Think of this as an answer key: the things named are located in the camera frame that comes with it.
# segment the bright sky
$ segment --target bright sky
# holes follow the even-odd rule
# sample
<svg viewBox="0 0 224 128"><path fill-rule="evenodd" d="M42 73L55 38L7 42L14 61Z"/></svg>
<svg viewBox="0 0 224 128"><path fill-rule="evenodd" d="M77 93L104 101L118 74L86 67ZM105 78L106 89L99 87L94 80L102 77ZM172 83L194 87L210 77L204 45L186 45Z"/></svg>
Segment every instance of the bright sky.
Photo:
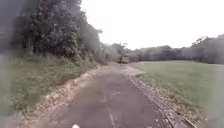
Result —
<svg viewBox="0 0 224 128"><path fill-rule="evenodd" d="M190 46L201 36L224 33L223 0L83 0L103 43L131 49Z"/></svg>

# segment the grass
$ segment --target grass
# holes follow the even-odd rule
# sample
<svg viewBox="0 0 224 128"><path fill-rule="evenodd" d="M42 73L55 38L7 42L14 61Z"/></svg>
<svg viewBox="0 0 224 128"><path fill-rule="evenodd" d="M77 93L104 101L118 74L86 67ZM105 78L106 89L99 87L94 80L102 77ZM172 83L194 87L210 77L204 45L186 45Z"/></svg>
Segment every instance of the grass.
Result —
<svg viewBox="0 0 224 128"><path fill-rule="evenodd" d="M214 88L223 90L223 65L189 61L141 62L135 67L145 71L143 80L170 92L169 97L195 114L202 114Z"/></svg>
<svg viewBox="0 0 224 128"><path fill-rule="evenodd" d="M6 78L1 81L1 88L4 88L7 95L1 94L3 97L9 97L5 99L10 99L8 100L10 105L5 106L13 110L25 111L28 107L34 106L39 98L51 89L71 78L78 77L91 67L93 67L92 63L78 66L67 59L55 57L8 57L4 59L4 68L0 68L1 72L4 69L2 75Z"/></svg>

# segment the paved path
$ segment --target paved path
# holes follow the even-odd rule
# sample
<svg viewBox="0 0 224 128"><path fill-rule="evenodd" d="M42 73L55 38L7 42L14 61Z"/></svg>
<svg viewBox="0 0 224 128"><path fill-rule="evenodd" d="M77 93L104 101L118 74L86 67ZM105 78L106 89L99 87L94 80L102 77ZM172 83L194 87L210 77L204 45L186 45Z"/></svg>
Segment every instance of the paved path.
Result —
<svg viewBox="0 0 224 128"><path fill-rule="evenodd" d="M95 76L52 115L58 128L171 128L168 120L123 75Z"/></svg>

